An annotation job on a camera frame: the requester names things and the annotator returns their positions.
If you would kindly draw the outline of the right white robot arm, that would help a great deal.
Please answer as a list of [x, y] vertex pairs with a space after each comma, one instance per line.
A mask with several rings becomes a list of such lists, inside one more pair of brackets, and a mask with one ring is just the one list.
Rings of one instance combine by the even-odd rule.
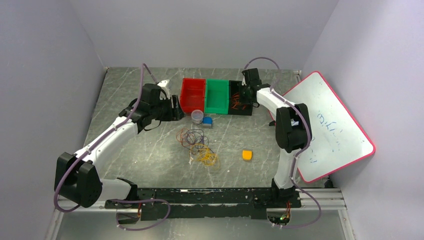
[[297, 161], [312, 140], [309, 110], [306, 104], [295, 104], [277, 93], [273, 86], [262, 83], [257, 68], [245, 69], [242, 75], [241, 102], [263, 106], [274, 116], [275, 140], [280, 154], [269, 199], [275, 207], [282, 207], [296, 191]]

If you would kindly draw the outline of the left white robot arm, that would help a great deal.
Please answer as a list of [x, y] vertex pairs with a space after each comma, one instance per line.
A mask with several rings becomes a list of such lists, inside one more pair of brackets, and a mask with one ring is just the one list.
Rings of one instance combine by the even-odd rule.
[[54, 205], [60, 196], [88, 208], [97, 201], [118, 199], [132, 208], [139, 198], [135, 183], [124, 179], [101, 179], [98, 171], [113, 154], [142, 131], [149, 131], [153, 121], [179, 121], [184, 117], [177, 95], [172, 95], [170, 80], [146, 83], [141, 94], [124, 108], [114, 122], [97, 138], [75, 153], [62, 153], [56, 162]]

